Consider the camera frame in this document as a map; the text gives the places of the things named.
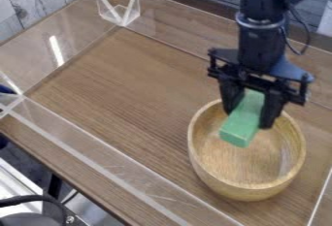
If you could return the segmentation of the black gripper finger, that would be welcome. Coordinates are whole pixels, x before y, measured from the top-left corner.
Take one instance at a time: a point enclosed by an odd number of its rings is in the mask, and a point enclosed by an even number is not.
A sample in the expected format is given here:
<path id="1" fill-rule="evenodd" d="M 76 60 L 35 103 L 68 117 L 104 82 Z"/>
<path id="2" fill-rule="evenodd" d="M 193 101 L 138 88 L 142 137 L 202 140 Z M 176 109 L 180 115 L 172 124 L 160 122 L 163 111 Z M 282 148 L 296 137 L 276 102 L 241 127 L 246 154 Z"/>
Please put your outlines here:
<path id="1" fill-rule="evenodd" d="M 245 88 L 237 81 L 219 80 L 219 91 L 223 101 L 223 110 L 226 114 L 230 114 L 243 98 Z"/>
<path id="2" fill-rule="evenodd" d="M 270 129 L 274 120 L 280 117 L 286 100 L 278 90 L 270 89 L 265 94 L 265 102 L 261 109 L 259 128 Z"/>

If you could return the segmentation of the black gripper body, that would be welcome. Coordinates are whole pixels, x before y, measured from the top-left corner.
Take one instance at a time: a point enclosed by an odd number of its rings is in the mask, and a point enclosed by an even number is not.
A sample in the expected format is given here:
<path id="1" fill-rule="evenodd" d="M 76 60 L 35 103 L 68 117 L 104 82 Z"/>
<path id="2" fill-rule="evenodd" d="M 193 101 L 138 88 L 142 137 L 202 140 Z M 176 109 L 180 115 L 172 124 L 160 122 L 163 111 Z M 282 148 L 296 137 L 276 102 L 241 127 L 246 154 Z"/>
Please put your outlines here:
<path id="1" fill-rule="evenodd" d="M 263 95 L 270 89 L 278 90 L 286 103 L 304 105 L 313 77 L 286 59 L 288 44 L 282 25 L 273 28 L 239 26 L 238 48 L 207 50 L 207 76 L 218 82 L 237 81 L 245 89 Z"/>

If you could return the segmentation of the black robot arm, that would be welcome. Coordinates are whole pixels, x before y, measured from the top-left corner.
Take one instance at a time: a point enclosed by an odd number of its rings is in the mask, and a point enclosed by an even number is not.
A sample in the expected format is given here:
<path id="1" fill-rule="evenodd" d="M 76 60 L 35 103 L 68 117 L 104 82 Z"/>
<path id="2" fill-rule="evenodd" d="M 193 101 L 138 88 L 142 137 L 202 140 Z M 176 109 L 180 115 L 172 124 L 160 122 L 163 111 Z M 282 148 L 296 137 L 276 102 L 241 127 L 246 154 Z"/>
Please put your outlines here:
<path id="1" fill-rule="evenodd" d="M 251 89 L 263 95 L 258 127 L 272 128 L 289 103 L 306 103 L 312 74 L 293 64 L 285 51 L 289 18 L 302 0 L 239 0 L 235 13 L 238 47 L 210 48 L 207 76 L 219 83 L 223 110 L 231 113 Z"/>

